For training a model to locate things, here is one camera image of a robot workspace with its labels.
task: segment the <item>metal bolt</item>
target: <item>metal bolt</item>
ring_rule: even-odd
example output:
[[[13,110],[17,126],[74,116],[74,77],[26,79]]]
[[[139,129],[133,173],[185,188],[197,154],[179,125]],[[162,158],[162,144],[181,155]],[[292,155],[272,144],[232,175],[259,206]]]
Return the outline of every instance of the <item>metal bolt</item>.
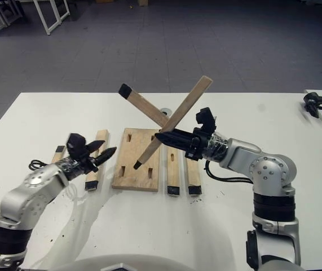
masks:
[[[11,260],[9,258],[3,259],[3,265],[4,266],[11,266],[12,265]]]

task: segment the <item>tiled floor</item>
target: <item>tiled floor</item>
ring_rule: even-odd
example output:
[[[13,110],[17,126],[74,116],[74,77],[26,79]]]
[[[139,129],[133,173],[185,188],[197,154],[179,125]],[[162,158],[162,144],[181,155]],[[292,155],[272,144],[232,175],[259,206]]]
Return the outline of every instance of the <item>tiled floor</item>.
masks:
[[[45,35],[31,18],[0,32],[0,118],[20,92],[322,89],[322,6],[298,1],[118,0],[80,4],[80,18]],[[49,14],[48,3],[42,7]]]

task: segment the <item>robotic arm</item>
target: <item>robotic arm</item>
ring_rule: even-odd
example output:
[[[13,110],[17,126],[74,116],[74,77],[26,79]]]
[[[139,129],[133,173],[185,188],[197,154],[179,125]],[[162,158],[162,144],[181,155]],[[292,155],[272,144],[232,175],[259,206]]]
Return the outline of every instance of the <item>robotic arm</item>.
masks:
[[[16,270],[24,261],[27,244],[46,206],[81,174],[96,172],[116,148],[104,150],[97,158],[90,154],[104,143],[93,141],[86,145],[79,134],[70,134],[69,157],[29,174],[23,183],[10,191],[0,206],[0,269]]]
[[[215,132],[215,118],[209,108],[201,109],[196,120],[202,127],[194,128],[193,133],[175,129],[155,136],[168,146],[184,150],[189,159],[206,159],[205,169],[210,177],[214,176],[208,164],[214,161],[249,178],[241,179],[252,183],[254,192],[255,230],[247,233],[246,242],[251,268],[269,269],[272,265],[272,269],[301,269],[295,189],[291,186],[296,176],[295,164],[284,155],[267,154],[256,145],[222,137]],[[217,178],[228,182],[231,179]]]

